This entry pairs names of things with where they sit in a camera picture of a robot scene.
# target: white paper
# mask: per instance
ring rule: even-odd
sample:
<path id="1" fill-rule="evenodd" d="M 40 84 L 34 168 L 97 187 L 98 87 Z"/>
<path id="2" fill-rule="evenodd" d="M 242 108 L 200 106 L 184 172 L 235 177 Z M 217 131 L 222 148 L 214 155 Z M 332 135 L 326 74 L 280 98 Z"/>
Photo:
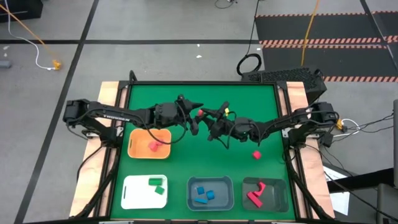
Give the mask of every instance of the white paper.
<path id="1" fill-rule="evenodd" d="M 336 172 L 336 171 L 329 169 L 325 166 L 323 167 L 323 170 L 333 180 L 347 177 L 347 176 L 340 174 L 339 172 Z M 330 178 L 328 176 L 326 176 L 326 181 L 329 181 L 329 180 L 330 180 Z M 330 194 L 330 198 L 331 198 L 331 204 L 333 206 L 334 211 L 340 212 L 344 215 L 348 215 L 349 192 L 333 193 L 333 194 Z"/>

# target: orange tray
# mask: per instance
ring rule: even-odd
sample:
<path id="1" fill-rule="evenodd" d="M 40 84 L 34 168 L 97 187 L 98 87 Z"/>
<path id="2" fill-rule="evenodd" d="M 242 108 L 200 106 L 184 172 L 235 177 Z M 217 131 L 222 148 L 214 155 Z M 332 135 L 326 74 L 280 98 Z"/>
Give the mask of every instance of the orange tray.
<path id="1" fill-rule="evenodd" d="M 168 129 L 151 129 L 150 132 L 163 142 L 170 142 L 172 133 Z M 157 150 L 152 151 L 148 145 L 156 141 L 149 135 L 148 130 L 134 129 L 130 134 L 129 148 L 127 153 L 136 159 L 166 159 L 170 155 L 170 144 L 162 144 Z"/>

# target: wooden board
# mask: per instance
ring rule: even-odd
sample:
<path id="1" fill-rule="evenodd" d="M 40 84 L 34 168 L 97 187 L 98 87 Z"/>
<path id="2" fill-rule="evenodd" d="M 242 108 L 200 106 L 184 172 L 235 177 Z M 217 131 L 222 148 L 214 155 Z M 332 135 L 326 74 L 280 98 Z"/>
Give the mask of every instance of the wooden board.
<path id="1" fill-rule="evenodd" d="M 288 94 L 290 99 L 290 106 L 293 110 L 297 108 L 303 108 L 308 106 L 307 97 L 305 95 L 305 90 L 303 83 L 301 82 L 288 82 Z M 118 90 L 118 82 L 103 82 L 101 90 L 99 92 L 98 101 L 106 105 L 114 105 L 116 101 L 116 94 Z M 126 93 L 122 93 L 121 105 L 124 105 L 124 99 Z M 280 102 L 282 107 L 282 114 L 286 114 L 286 106 L 283 96 L 283 91 L 279 91 Z M 104 125 L 110 126 L 111 122 L 107 119 L 98 119 Z M 316 140 L 309 139 L 307 144 L 318 148 Z M 86 146 L 86 151 L 84 158 L 89 156 L 93 151 L 95 151 L 100 145 L 100 140 L 98 138 L 90 139 Z M 80 178 L 76 186 L 75 196 L 73 198 L 72 207 L 70 215 L 76 215 L 79 213 L 83 207 L 88 203 L 100 181 L 101 170 L 104 162 L 105 150 L 100 150 L 95 156 L 93 156 L 81 169 Z M 301 156 L 303 162 L 303 169 L 305 173 L 305 180 L 307 182 L 308 190 L 317 200 L 317 202 L 323 207 L 323 209 L 330 216 L 334 217 L 333 207 L 331 206 L 330 195 L 328 187 L 326 184 L 326 178 L 323 173 L 323 164 L 319 153 L 312 149 L 311 147 L 306 147 L 301 149 Z M 305 217 L 305 207 L 303 202 L 303 195 L 298 187 L 296 187 L 298 206 L 301 217 Z M 103 203 L 99 211 L 100 215 L 105 215 L 106 206 L 108 203 L 109 186 L 103 195 Z"/>

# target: red cube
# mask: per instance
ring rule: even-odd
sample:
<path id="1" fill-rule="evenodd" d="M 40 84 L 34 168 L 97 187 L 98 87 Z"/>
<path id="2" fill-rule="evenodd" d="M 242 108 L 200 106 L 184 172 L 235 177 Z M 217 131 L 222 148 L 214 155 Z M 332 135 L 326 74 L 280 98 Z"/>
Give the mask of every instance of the red cube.
<path id="1" fill-rule="evenodd" d="M 253 157 L 254 157 L 255 159 L 260 159 L 260 158 L 261 158 L 261 152 L 259 152 L 259 151 L 254 151 Z"/>

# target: floor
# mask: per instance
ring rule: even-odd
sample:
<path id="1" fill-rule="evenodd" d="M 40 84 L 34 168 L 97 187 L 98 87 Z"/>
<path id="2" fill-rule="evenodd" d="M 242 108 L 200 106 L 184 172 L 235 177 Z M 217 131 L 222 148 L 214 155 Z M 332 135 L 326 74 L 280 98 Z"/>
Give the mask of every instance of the floor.
<path id="1" fill-rule="evenodd" d="M 25 23 L 43 39 L 79 40 L 93 0 L 43 2 L 42 18 Z M 16 219 L 36 160 L 46 144 L 49 144 L 48 154 L 35 190 L 30 188 L 34 193 L 23 220 L 34 222 L 68 217 L 85 142 L 68 133 L 59 117 L 53 117 L 65 79 L 70 81 L 72 77 L 69 89 L 64 89 L 67 100 L 96 100 L 102 81 L 125 80 L 130 69 L 139 80 L 239 80 L 236 64 L 248 45 L 223 43 L 249 39 L 256 1 L 238 2 L 221 10 L 214 7 L 214 0 L 99 0 L 86 36 L 88 40 L 193 41 L 185 44 L 181 44 L 182 41 L 86 44 L 80 55 L 75 53 L 75 44 L 51 45 L 63 62 L 59 72 L 36 67 L 35 49 L 31 45 L 0 44 L 0 59 L 6 56 L 13 62 L 11 69 L 0 70 L 0 104 L 6 105 L 0 108 L 3 117 L 0 119 L 0 178 L 3 180 L 0 221 L 12 223 Z M 398 10 L 395 1 L 368 0 L 368 4 L 372 11 Z M 315 0 L 266 0 L 260 2 L 259 14 L 311 13 L 314 5 Z M 319 13 L 362 11 L 356 0 L 321 1 L 319 8 Z M 12 32 L 29 37 L 15 22 Z M 7 24 L 0 24 L 0 39 L 12 39 Z M 222 41 L 215 44 L 202 41 L 205 39 Z M 252 45 L 251 52 L 256 52 L 257 47 Z M 51 66 L 50 57 L 42 47 L 40 49 L 39 63 Z M 80 57 L 73 73 L 73 68 L 69 68 L 76 56 Z M 243 70 L 249 70 L 254 63 L 248 61 Z M 398 83 L 326 85 L 328 91 L 321 100 L 332 103 L 343 118 L 358 123 L 391 114 L 392 101 L 398 96 Z M 55 131 L 53 136 L 47 135 L 51 142 L 44 142 L 52 119 Z M 386 121 L 369 130 L 390 125 L 392 122 Z M 329 151 L 345 169 L 357 174 L 385 169 L 392 166 L 392 130 L 359 133 L 336 142 Z M 328 154 L 326 157 L 337 164 Z"/>

